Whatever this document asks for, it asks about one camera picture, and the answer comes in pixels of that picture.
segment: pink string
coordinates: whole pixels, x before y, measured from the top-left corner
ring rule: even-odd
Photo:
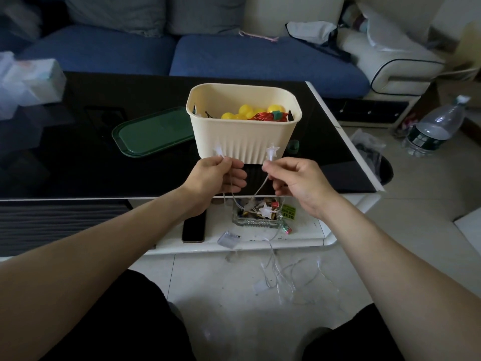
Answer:
[[[277,41],[279,40],[278,36],[276,36],[275,38],[269,38],[268,36],[258,36],[256,34],[246,33],[242,30],[239,30],[239,35],[240,36],[251,36],[253,38],[261,38],[261,39],[265,39],[265,40],[268,40],[268,41],[273,42],[273,43],[277,43]]]

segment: green plastic lid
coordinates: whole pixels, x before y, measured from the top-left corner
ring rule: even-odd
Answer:
[[[185,107],[130,120],[114,128],[112,137],[129,157],[145,157],[194,138]]]

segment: tiled floor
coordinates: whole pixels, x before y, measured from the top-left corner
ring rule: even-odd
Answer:
[[[353,128],[346,128],[348,134]],[[481,206],[481,148],[461,133],[433,157],[408,156],[386,130],[365,129],[388,143],[394,179],[368,213],[402,245],[481,296],[481,256],[452,221]],[[269,253],[240,252],[146,256],[132,268],[156,282],[184,317],[199,360],[291,360],[301,337],[314,327],[334,328],[371,302],[340,245],[279,252],[284,265],[297,259],[309,278],[321,259],[323,276],[304,287],[304,301],[280,303],[275,289],[256,295]]]

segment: white leather armrest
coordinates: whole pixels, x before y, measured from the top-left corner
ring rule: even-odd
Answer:
[[[444,60],[415,42],[409,52],[379,51],[366,34],[340,28],[337,43],[352,54],[378,94],[420,96],[444,68]]]

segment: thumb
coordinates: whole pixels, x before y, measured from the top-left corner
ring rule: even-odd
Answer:
[[[281,167],[275,162],[265,161],[262,165],[262,170],[267,172],[273,178],[277,178],[281,181],[284,181],[286,184],[292,183],[295,181],[296,173],[286,170],[285,168]]]
[[[219,163],[215,168],[218,172],[224,176],[227,172],[229,172],[230,168],[232,167],[232,159],[230,157],[224,157],[224,159]]]

